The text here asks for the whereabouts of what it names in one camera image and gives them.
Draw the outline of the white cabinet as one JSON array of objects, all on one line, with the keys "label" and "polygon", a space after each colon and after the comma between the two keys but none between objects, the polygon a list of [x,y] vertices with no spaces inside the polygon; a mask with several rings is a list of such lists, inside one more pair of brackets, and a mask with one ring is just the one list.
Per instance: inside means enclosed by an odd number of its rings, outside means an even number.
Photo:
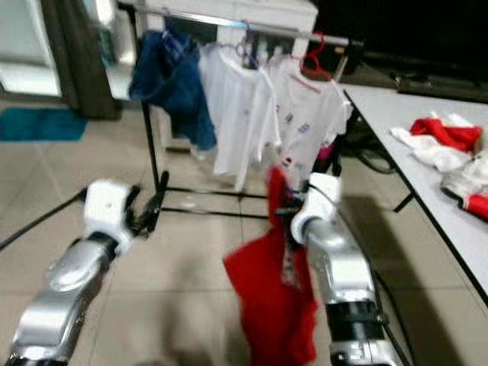
[{"label": "white cabinet", "polygon": [[[310,0],[128,0],[134,4],[152,9],[168,9],[213,15],[226,20],[248,21],[255,24],[312,31],[319,11]],[[243,29],[218,27],[213,24],[181,20],[168,15],[156,15],[140,12],[136,15],[140,29],[177,28],[202,44],[220,42],[236,44],[246,35]]]}]

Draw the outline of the red hanger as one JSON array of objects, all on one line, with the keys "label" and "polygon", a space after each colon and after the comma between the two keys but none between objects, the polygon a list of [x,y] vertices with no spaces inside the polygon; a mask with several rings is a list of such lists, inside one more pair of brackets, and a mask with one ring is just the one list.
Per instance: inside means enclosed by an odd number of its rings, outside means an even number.
[{"label": "red hanger", "polygon": [[[324,51],[326,47],[326,40],[325,40],[325,35],[321,30],[315,30],[313,32],[314,35],[316,35],[319,40],[319,47],[316,49],[313,49],[313,51],[310,51],[306,54],[306,56],[302,56],[302,58],[297,58],[294,55],[291,55],[289,53],[288,56],[286,56],[285,59],[292,59],[297,61],[297,70],[299,70],[299,73],[291,73],[289,74],[289,77],[295,81],[297,84],[300,86],[310,88],[310,90],[315,91],[316,93],[318,92],[317,88],[315,88],[313,85],[311,85],[307,80],[306,77],[304,76],[299,76],[301,73],[310,73],[313,74],[313,76],[320,76],[322,77],[323,81],[325,82],[335,82],[334,77],[332,77],[332,73],[324,69],[323,66],[321,66],[321,62],[319,59],[319,56],[321,52]],[[311,62],[313,62],[313,69],[308,69],[306,66],[304,66],[304,60],[305,59],[311,59]]]}]

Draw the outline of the navy blue garment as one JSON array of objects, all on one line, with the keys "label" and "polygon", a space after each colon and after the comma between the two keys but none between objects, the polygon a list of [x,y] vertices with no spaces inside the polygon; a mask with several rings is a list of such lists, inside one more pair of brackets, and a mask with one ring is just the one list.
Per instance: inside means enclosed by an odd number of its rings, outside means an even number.
[{"label": "navy blue garment", "polygon": [[144,31],[127,92],[130,100],[164,109],[193,146],[209,150],[217,136],[199,58],[197,42],[185,32],[173,27]]}]

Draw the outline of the red crumpled garment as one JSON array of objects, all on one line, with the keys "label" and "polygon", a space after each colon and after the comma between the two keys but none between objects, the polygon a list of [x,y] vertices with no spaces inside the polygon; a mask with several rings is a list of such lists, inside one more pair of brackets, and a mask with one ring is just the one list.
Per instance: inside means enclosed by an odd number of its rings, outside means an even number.
[{"label": "red crumpled garment", "polygon": [[432,136],[435,138],[435,142],[463,151],[463,153],[474,153],[482,132],[483,129],[478,126],[448,126],[437,117],[415,119],[410,127],[410,133],[413,136]]}]

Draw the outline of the white table black frame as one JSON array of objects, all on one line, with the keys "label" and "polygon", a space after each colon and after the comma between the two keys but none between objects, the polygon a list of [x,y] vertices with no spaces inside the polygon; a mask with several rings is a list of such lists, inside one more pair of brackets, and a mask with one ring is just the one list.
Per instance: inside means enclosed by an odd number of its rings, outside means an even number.
[{"label": "white table black frame", "polygon": [[411,198],[432,221],[482,303],[488,306],[488,223],[461,209],[456,199],[442,192],[441,175],[412,157],[408,146],[390,135],[390,129],[410,127],[415,119],[432,111],[457,113],[475,125],[488,127],[488,104],[398,94],[392,88],[344,84],[344,89],[393,158]]}]

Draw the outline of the glass door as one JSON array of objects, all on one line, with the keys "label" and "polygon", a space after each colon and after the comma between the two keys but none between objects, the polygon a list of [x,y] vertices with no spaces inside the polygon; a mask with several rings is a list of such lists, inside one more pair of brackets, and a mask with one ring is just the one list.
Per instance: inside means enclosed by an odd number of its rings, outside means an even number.
[{"label": "glass door", "polygon": [[0,0],[0,80],[8,93],[60,96],[40,0]]}]

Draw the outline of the grey curtain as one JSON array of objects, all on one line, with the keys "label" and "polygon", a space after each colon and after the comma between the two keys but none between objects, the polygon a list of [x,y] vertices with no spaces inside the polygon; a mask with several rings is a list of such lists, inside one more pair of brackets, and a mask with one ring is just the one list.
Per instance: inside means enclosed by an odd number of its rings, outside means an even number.
[{"label": "grey curtain", "polygon": [[118,120],[95,27],[83,0],[39,0],[60,88],[60,98],[80,117]]}]

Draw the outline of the white crumpled t-shirt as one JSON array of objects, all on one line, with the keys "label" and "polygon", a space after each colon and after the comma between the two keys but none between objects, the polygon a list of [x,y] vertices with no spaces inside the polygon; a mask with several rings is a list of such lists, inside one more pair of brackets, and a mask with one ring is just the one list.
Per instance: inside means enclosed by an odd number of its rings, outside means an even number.
[{"label": "white crumpled t-shirt", "polygon": [[446,173],[441,181],[441,190],[459,200],[488,193],[488,149],[480,151],[463,167]]}]

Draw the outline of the metal clothes rack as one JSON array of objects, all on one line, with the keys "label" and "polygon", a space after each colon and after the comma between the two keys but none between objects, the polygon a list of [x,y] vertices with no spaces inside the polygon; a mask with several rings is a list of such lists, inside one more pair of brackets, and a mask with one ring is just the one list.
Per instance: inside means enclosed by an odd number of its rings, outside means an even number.
[{"label": "metal clothes rack", "polygon": [[[243,29],[242,21],[226,20],[225,18],[213,17],[213,15],[186,13],[186,11],[170,11],[168,9],[153,9],[146,7],[144,5],[134,4],[128,0],[118,0],[116,3],[116,8],[125,11],[127,18],[130,22],[131,32],[133,34],[133,45],[136,47],[136,56],[142,55],[142,42],[140,42],[140,35],[143,34],[137,27],[136,15],[139,13],[156,14],[156,15],[168,15],[169,17],[180,18],[181,20],[189,20],[202,22],[202,24],[213,24],[218,27],[232,27],[235,29]],[[319,38],[313,34],[311,31],[300,31],[297,29],[289,29],[282,27],[269,27],[269,25],[255,24],[255,22],[250,22],[251,32],[254,34],[266,34],[272,35],[274,37],[286,37],[296,40],[307,40],[313,43],[318,43]],[[342,36],[332,36],[325,35],[326,45],[331,45],[336,49],[342,48],[345,55],[339,60],[337,69],[332,73],[335,82],[341,79],[342,73],[345,71],[346,63],[349,60],[349,54],[352,51],[362,51],[364,49],[364,44],[356,39],[342,37]],[[143,121],[144,121],[144,135],[146,135],[147,146],[149,146],[149,157],[150,166],[152,172],[152,182],[153,187],[160,181],[167,181],[169,191],[177,191],[181,193],[197,193],[197,194],[208,194],[217,196],[227,196],[234,197],[241,201],[245,198],[248,199],[262,199],[261,195],[255,195],[251,193],[241,192],[228,192],[228,191],[205,191],[202,188],[181,188],[181,186],[170,186],[169,178],[170,173],[166,170],[161,171],[159,168],[159,163],[157,159],[157,149],[156,149],[156,138],[153,133],[153,113],[151,112],[151,105],[147,104],[145,101],[139,101],[137,104],[142,108]],[[189,208],[178,208],[178,207],[167,207],[163,202],[162,212],[172,212],[172,213],[182,213],[182,214],[192,214],[192,215],[213,215],[222,217],[245,217],[245,219],[256,219],[261,220],[263,216],[261,215],[248,215],[247,213],[231,213],[223,212],[222,210],[199,210],[199,209],[189,209]],[[149,212],[149,205],[147,204],[146,210],[144,212]]]}]

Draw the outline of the red white-trimmed shirt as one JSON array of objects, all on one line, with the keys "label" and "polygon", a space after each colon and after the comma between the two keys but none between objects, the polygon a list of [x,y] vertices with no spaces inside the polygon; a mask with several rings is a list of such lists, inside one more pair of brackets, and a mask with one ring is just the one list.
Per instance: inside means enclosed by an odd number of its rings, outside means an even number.
[{"label": "red white-trimmed shirt", "polygon": [[461,208],[479,220],[488,222],[488,193],[474,193],[461,199]]}]

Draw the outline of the red polo shirt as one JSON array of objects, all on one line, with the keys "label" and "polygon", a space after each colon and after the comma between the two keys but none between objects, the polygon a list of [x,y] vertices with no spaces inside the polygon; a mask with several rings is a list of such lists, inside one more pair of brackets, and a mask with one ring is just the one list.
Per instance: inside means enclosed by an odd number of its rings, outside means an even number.
[{"label": "red polo shirt", "polygon": [[266,234],[223,258],[240,303],[240,323],[249,346],[249,366],[307,366],[316,358],[313,331],[318,304],[307,251],[296,248],[289,208],[292,195],[278,167],[268,173]]}]

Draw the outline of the teal floor mat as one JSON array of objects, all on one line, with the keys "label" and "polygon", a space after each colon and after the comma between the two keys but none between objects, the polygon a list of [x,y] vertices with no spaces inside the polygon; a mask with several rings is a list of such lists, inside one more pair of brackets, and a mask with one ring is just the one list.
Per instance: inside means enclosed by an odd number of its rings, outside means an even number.
[{"label": "teal floor mat", "polygon": [[88,119],[70,109],[7,108],[1,116],[0,142],[77,142]]}]

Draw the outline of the purple hanger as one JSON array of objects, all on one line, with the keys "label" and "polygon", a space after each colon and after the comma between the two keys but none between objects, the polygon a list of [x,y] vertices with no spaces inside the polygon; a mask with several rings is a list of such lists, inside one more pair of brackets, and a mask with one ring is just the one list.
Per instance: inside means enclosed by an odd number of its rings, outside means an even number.
[{"label": "purple hanger", "polygon": [[235,52],[242,59],[242,66],[244,69],[258,70],[261,68],[261,63],[254,56],[253,40],[251,38],[251,24],[247,21],[242,21],[244,36],[235,46]]}]

